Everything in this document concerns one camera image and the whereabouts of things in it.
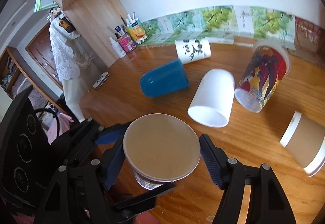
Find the wooden door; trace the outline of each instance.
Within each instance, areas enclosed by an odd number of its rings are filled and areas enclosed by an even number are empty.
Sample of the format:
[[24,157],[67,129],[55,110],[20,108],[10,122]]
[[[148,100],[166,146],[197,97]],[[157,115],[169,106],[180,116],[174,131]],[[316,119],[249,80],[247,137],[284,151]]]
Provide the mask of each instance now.
[[26,51],[42,68],[51,80],[61,89],[62,84],[57,77],[56,65],[50,41],[50,24],[46,25],[26,47]]

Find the wooden table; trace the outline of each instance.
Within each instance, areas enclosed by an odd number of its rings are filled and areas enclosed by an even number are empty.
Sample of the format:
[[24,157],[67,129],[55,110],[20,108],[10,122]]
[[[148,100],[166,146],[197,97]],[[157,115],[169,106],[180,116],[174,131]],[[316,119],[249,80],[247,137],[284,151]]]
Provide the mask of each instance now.
[[[212,56],[185,65],[190,87],[174,93],[148,98],[139,87],[140,77],[159,65],[177,58],[175,46],[137,48],[115,62],[110,77],[98,90],[91,89],[80,100],[85,117],[92,116],[104,126],[125,123],[150,113],[165,113],[189,124],[198,136],[209,134],[217,147],[228,157],[242,164],[259,167],[271,165],[278,177],[298,224],[310,224],[325,202],[325,170],[308,178],[295,159],[279,141],[297,110],[325,125],[325,72],[297,57],[291,58],[291,72],[286,76],[264,109],[254,114],[234,100],[229,124],[224,128],[209,128],[187,115],[199,83],[210,69],[223,68],[240,80],[252,49],[236,45],[211,45]],[[107,146],[98,146],[102,153]],[[119,175],[133,195],[145,190],[136,182],[127,162]],[[174,191],[158,199],[151,213],[161,223],[211,223],[223,191],[212,183],[201,158],[188,177],[178,181]],[[246,221],[250,186],[245,187],[238,223]]]

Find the brown paper cup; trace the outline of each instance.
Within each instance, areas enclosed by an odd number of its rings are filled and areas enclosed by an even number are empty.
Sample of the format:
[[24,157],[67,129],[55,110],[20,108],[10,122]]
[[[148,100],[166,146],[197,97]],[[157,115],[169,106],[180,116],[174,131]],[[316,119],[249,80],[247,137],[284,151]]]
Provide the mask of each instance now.
[[280,45],[269,40],[258,41],[254,49],[235,90],[235,97],[244,108],[258,113],[289,73],[290,59]]
[[308,177],[315,175],[325,163],[325,128],[297,111],[280,144],[292,154]]
[[188,176],[200,159],[196,133],[185,122],[166,114],[135,120],[126,130],[123,149],[135,178],[146,189]]

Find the panda print cup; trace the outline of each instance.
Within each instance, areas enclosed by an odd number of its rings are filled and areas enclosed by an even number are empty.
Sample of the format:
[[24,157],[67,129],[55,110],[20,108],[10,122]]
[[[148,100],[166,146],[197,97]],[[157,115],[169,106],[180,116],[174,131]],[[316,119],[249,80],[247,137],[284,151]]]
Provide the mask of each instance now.
[[211,49],[206,39],[176,40],[176,51],[182,64],[188,64],[211,56]]

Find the white bottle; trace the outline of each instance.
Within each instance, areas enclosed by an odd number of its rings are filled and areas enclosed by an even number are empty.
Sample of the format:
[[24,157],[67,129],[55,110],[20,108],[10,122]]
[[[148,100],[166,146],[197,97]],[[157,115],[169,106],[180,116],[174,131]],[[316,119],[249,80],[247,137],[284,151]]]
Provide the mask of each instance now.
[[110,43],[112,44],[114,51],[116,51],[116,53],[120,58],[123,58],[126,55],[126,52],[123,50],[122,46],[112,37],[109,37],[109,40]]

